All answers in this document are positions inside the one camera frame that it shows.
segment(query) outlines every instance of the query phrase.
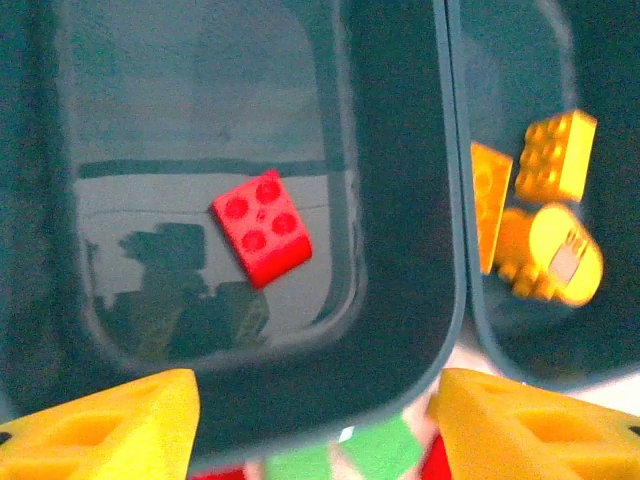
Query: green lego brick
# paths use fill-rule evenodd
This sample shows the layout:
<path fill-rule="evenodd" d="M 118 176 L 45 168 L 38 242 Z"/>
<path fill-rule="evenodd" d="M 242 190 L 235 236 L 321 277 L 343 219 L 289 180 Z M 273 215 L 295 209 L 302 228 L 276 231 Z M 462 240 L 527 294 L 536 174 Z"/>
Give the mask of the green lego brick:
<path fill-rule="evenodd" d="M 270 457 L 265 473 L 267 480 L 331 480 L 329 447 L 325 443 Z"/>
<path fill-rule="evenodd" d="M 400 415 L 370 428 L 356 429 L 340 447 L 367 480 L 396 480 L 414 468 L 424 453 Z"/>

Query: red toy block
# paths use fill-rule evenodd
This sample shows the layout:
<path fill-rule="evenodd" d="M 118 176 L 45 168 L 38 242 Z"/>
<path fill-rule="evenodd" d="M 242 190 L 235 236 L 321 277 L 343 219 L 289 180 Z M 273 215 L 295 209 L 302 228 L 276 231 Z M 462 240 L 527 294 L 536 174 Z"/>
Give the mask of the red toy block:
<path fill-rule="evenodd" d="M 200 477 L 192 477 L 189 480 L 247 480 L 247 477 L 244 475 L 244 470 L 238 468 L 236 470 L 214 472 Z"/>
<path fill-rule="evenodd" d="M 216 198 L 211 211 L 257 289 L 311 258 L 309 232 L 275 170 Z"/>
<path fill-rule="evenodd" d="M 431 451 L 424 459 L 420 469 L 420 478 L 421 480 L 451 480 L 451 470 L 441 435 L 435 438 L 431 445 Z"/>

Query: yellow lego brick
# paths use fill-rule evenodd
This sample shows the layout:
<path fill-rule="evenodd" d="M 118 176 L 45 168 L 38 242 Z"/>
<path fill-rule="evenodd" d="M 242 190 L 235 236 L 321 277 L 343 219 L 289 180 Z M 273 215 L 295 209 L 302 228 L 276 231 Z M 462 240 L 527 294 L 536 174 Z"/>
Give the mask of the yellow lego brick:
<path fill-rule="evenodd" d="M 603 274 L 600 248 L 571 211 L 556 203 L 534 215 L 507 209 L 495 263 L 515 295 L 573 307 L 591 300 Z"/>
<path fill-rule="evenodd" d="M 640 480 L 633 415 L 455 368 L 429 415 L 455 480 Z"/>
<path fill-rule="evenodd" d="M 184 480 L 200 404 L 170 370 L 0 426 L 0 480 Z"/>
<path fill-rule="evenodd" d="M 580 110 L 527 129 L 516 197 L 530 203 L 579 202 L 587 180 L 596 119 Z"/>
<path fill-rule="evenodd" d="M 484 145 L 472 142 L 471 165 L 480 270 L 488 275 L 493 265 L 513 160 Z"/>

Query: toy bin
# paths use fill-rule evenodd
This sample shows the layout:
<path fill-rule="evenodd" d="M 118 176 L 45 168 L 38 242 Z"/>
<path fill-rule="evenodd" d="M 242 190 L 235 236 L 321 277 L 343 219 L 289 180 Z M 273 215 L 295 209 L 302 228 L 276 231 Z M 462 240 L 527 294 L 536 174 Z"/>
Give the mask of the toy bin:
<path fill-rule="evenodd" d="M 465 301 L 440 2 L 2 6 L 4 420 L 195 370 L 194 473 L 370 422 Z M 275 169 L 313 258 L 262 290 L 211 201 Z"/>
<path fill-rule="evenodd" d="M 603 0 L 447 3 L 460 140 L 470 304 L 489 356 L 511 377 L 572 389 L 640 365 L 638 200 L 640 27 L 634 7 Z M 569 204 L 604 256 L 590 303 L 524 301 L 479 269 L 470 142 L 514 158 L 529 124 L 579 108 L 598 121 L 585 194 Z"/>

